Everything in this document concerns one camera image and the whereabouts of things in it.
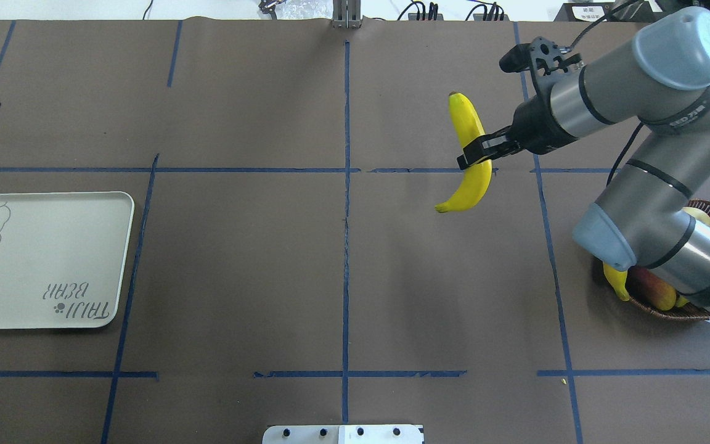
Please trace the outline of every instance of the tray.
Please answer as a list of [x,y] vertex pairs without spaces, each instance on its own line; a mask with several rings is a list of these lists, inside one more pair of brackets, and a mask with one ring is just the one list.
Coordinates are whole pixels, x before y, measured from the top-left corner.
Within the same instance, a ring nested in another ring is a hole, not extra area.
[[0,194],[0,329],[110,323],[133,207],[120,191]]
[[[702,199],[692,199],[687,203],[687,206],[694,208],[699,208],[704,211],[708,216],[710,216],[710,201]],[[604,274],[602,272],[602,263],[599,259],[594,258],[594,267],[592,268],[592,275],[594,279],[601,284],[609,287]],[[639,298],[634,298],[629,295],[628,303],[636,306],[640,310],[652,315],[656,318],[665,319],[667,321],[710,321],[710,311],[699,306],[695,306],[692,303],[685,304],[684,306],[674,307],[667,311],[662,311],[655,306],[646,303],[644,300]]]

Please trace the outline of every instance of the robotic arm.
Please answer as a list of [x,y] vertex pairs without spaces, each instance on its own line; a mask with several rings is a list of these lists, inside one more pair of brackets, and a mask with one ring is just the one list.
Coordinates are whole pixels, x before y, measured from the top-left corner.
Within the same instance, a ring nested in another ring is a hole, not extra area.
[[461,169],[527,149],[546,154],[634,116],[651,135],[592,203],[574,240],[626,270],[642,265],[710,310],[710,228],[684,213],[710,177],[710,11],[685,8],[589,65],[538,37],[500,60],[536,96],[511,126],[476,139]]

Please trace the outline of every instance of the yellow banana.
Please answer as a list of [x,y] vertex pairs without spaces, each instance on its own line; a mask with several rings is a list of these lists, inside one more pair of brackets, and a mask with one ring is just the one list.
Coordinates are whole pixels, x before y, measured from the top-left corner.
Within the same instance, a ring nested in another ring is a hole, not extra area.
[[628,272],[618,271],[606,263],[602,262],[602,268],[604,270],[604,278],[610,283],[612,289],[615,290],[615,294],[622,301],[629,300],[629,292],[626,290],[626,275]]
[[685,206],[683,210],[684,213],[689,214],[690,216],[694,217],[695,219],[699,220],[710,228],[710,217],[707,213],[705,213],[705,211],[702,211],[700,208],[694,208],[691,206]]
[[[464,149],[477,137],[485,134],[481,120],[467,97],[461,92],[448,95],[448,111],[451,113],[459,144]],[[486,160],[465,170],[462,183],[450,199],[435,205],[438,213],[470,210],[484,197],[492,178],[492,161]]]

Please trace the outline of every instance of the wicker basket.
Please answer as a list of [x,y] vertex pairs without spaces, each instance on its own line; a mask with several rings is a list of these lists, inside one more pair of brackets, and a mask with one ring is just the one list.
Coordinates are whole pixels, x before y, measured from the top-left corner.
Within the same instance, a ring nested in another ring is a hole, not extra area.
[[[694,208],[699,208],[700,210],[704,211],[708,216],[710,216],[710,202],[708,200],[702,200],[702,199],[692,199],[690,202],[687,204],[688,206],[694,207]],[[594,276],[599,276],[597,279],[599,279],[601,284],[608,285],[608,282],[604,278],[604,274],[602,273],[602,266],[601,266],[601,261],[598,259],[594,258]],[[653,315],[657,318],[665,319],[668,321],[709,321],[710,320],[710,311],[707,309],[694,306],[692,303],[688,303],[685,306],[682,307],[674,307],[671,308],[668,311],[661,311],[654,307],[653,305],[650,305],[646,303],[646,301],[643,300],[636,300],[636,298],[632,297],[629,295],[629,300],[628,303],[631,303],[633,306],[636,306],[640,310],[643,310],[644,312],[648,313],[649,315]]]

